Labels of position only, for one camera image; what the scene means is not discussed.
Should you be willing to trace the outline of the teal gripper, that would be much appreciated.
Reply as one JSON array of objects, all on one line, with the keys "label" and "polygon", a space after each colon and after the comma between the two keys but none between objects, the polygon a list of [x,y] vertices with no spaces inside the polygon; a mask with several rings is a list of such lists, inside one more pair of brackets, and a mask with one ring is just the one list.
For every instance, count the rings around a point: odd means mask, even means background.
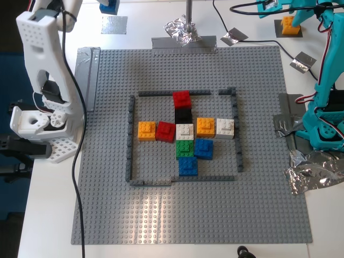
[{"label": "teal gripper", "polygon": [[294,10],[288,11],[290,14],[294,14],[294,18],[292,21],[292,26],[297,27],[302,22],[306,21],[310,17],[314,16],[314,7],[316,6],[317,1],[303,1],[303,0],[295,0],[295,1],[267,1],[266,3],[261,3],[257,5],[257,11],[261,12],[260,18],[266,16],[266,13],[269,12],[277,12],[281,10],[287,9],[295,9],[295,8],[308,8],[309,10]]}]

